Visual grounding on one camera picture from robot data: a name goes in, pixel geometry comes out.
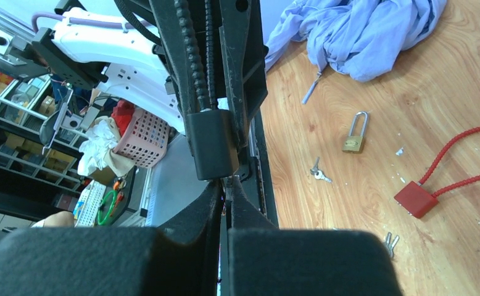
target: green cable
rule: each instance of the green cable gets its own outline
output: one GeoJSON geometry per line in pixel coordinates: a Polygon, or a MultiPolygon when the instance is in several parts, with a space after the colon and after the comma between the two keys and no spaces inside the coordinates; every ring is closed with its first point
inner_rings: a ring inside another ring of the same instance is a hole
{"type": "Polygon", "coordinates": [[[113,193],[113,201],[111,202],[111,205],[109,206],[109,211],[107,211],[106,216],[104,217],[104,219],[102,221],[100,220],[100,216],[101,216],[102,211],[100,210],[100,207],[98,208],[98,214],[96,215],[96,221],[98,222],[98,225],[100,225],[100,226],[103,226],[103,225],[106,224],[107,219],[109,218],[109,215],[111,215],[111,212],[113,211],[113,208],[115,207],[115,204],[117,203],[118,192],[115,191],[115,190],[111,190],[106,194],[106,196],[104,196],[104,198],[102,199],[102,202],[100,203],[100,206],[106,204],[107,198],[109,197],[109,195],[111,193],[113,193]]]}

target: padlock body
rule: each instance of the padlock body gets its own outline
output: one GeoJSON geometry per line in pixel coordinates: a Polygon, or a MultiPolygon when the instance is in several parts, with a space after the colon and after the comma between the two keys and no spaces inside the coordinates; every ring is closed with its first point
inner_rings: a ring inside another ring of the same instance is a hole
{"type": "Polygon", "coordinates": [[[349,136],[344,142],[342,147],[343,152],[347,153],[362,153],[363,149],[363,137],[361,136],[349,136]]]}

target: plastic laundry basket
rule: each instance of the plastic laundry basket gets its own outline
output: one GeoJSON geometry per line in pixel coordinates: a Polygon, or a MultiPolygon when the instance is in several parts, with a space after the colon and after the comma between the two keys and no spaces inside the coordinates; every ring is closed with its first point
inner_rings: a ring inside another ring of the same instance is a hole
{"type": "Polygon", "coordinates": [[[113,152],[134,160],[137,167],[152,168],[165,154],[168,134],[167,122],[137,108],[113,152]]]}

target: wooden table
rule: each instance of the wooden table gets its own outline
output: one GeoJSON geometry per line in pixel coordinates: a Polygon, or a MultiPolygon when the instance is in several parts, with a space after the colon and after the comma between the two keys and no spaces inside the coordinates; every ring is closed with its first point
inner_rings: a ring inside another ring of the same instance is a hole
{"type": "MultiPolygon", "coordinates": [[[[436,31],[369,83],[327,69],[302,105],[316,72],[304,43],[268,74],[262,112],[280,226],[390,231],[400,236],[394,266],[405,295],[480,295],[480,182],[442,195],[421,220],[393,199],[449,139],[480,126],[480,1],[449,1],[436,31]],[[342,153],[361,110],[370,114],[363,153],[342,153]],[[332,184],[310,175],[317,156],[332,184]]],[[[475,134],[450,150],[425,188],[478,174],[475,134]]]]}

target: brass padlock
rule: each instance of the brass padlock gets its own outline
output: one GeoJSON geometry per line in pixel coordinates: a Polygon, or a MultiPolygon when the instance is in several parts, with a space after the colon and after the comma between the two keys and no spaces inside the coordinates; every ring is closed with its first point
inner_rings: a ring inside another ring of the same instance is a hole
{"type": "Polygon", "coordinates": [[[343,152],[362,153],[364,143],[363,135],[365,134],[365,128],[367,127],[367,119],[369,119],[369,114],[367,114],[367,112],[360,111],[356,113],[353,119],[353,123],[351,124],[351,129],[349,130],[349,137],[347,137],[346,141],[344,142],[344,147],[342,147],[343,152]],[[358,117],[360,117],[360,115],[364,116],[362,131],[360,132],[359,136],[353,136],[356,121],[358,120],[358,117]]]}

